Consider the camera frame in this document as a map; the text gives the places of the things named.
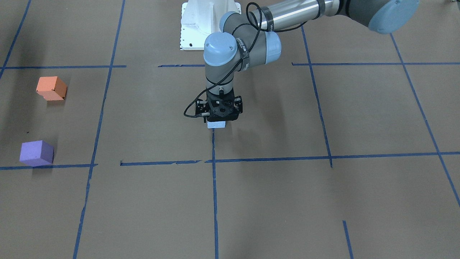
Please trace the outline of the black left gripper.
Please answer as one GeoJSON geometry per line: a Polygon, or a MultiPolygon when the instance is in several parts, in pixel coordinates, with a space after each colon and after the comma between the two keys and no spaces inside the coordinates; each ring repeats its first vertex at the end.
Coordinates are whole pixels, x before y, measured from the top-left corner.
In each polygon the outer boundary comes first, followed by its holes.
{"type": "Polygon", "coordinates": [[[214,95],[207,91],[207,99],[198,99],[195,103],[195,114],[204,117],[205,122],[237,120],[243,113],[241,96],[234,96],[234,91],[224,95],[214,95]]]}

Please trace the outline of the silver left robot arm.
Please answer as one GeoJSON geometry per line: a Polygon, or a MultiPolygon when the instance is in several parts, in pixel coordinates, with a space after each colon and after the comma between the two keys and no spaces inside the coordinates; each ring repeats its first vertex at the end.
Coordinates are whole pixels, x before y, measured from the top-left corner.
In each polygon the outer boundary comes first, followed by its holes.
{"type": "Polygon", "coordinates": [[[235,72],[279,59],[281,32],[300,28],[309,20],[323,16],[346,16],[370,31],[390,34],[412,18],[418,0],[285,0],[269,6],[250,2],[255,10],[227,12],[220,29],[204,42],[205,100],[196,97],[191,118],[204,122],[236,120],[243,113],[243,100],[234,95],[235,72]]]}

